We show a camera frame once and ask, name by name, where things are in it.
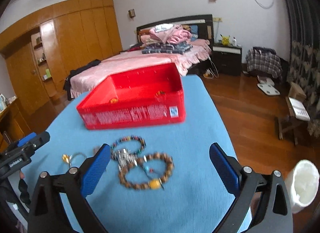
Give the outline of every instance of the wooden stool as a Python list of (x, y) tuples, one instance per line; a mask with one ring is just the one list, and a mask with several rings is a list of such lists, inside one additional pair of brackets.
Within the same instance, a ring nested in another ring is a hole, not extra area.
[(278, 125), (279, 125), (279, 139), (283, 139), (283, 134), (293, 130), (293, 136), (294, 136), (294, 145), (298, 145), (298, 138), (297, 138), (297, 127), (303, 124), (305, 121), (299, 120), (295, 117), (294, 111), (292, 109), (292, 106), (290, 104), (289, 98), (286, 97), (286, 102), (289, 108), (289, 115), (286, 117), (278, 117)]

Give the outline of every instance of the yellow plush toy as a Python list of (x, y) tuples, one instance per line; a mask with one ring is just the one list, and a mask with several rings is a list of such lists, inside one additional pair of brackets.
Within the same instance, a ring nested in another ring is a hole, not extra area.
[(230, 38), (230, 35), (229, 35), (229, 37), (227, 37), (227, 36), (222, 36), (221, 35), (221, 37), (222, 37), (222, 45), (225, 45), (225, 46), (227, 46), (227, 45), (229, 45), (229, 38)]

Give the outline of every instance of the dark curtain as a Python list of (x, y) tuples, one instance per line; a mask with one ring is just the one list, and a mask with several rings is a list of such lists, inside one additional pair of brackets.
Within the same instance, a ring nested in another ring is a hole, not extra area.
[(310, 134), (320, 135), (320, 5), (318, 0), (286, 0), (291, 27), (288, 82), (301, 86), (311, 121)]

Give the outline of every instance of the blue tablecloth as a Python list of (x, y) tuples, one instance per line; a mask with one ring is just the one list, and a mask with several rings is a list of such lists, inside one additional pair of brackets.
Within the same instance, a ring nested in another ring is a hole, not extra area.
[[(236, 156), (229, 135), (197, 76), (182, 78), (185, 122), (175, 125), (138, 127), (114, 130), (87, 130), (76, 105), (86, 95), (71, 102), (53, 121), (47, 131), (51, 139), (36, 151), (32, 162), (24, 167), (29, 192), (32, 193), (40, 172), (51, 175), (65, 173), (67, 164), (62, 155), (83, 152), (92, 156), (94, 147), (103, 143), (112, 144), (127, 135), (142, 136), (146, 141), (144, 154), (166, 152), (173, 157), (175, 169), (165, 190), (133, 190), (119, 183), (118, 164), (111, 160), (94, 193), (87, 201), (110, 233), (152, 232), (185, 233), (214, 230), (225, 215), (234, 197), (230, 195), (209, 158), (209, 147), (218, 142), (227, 155)], [(125, 146), (135, 150), (137, 142), (126, 142)], [(77, 157), (74, 166), (83, 159)], [(149, 165), (164, 171), (164, 165), (153, 161)], [(128, 180), (148, 181), (143, 171), (133, 169)], [(65, 194), (62, 201), (72, 227), (82, 232)], [(247, 229), (251, 221), (250, 211), (240, 229)]]

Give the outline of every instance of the plaid folded cloth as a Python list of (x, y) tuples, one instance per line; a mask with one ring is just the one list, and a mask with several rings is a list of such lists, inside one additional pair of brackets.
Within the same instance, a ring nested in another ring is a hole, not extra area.
[(248, 72), (260, 70), (272, 75), (273, 78), (282, 78), (282, 67), (279, 56), (267, 50), (250, 49), (245, 57)]
[(179, 44), (163, 44), (163, 43), (155, 43), (152, 45), (148, 45), (142, 50), (142, 54), (149, 53), (177, 53), (182, 54), (192, 48), (191, 44), (188, 44), (186, 41), (181, 42)]

